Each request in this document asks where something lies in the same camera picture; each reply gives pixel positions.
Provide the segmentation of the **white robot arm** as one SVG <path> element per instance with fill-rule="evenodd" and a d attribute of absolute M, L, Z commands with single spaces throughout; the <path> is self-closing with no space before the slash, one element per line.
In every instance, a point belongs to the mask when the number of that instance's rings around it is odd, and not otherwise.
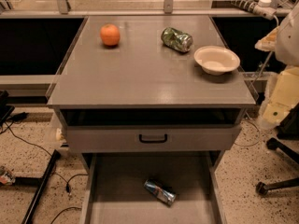
<path fill-rule="evenodd" d="M 266 84 L 258 125 L 268 130 L 277 127 L 299 104 L 299 6 L 292 9 L 280 26 L 260 39 L 255 48 L 274 51 L 276 59 L 286 65 Z"/>

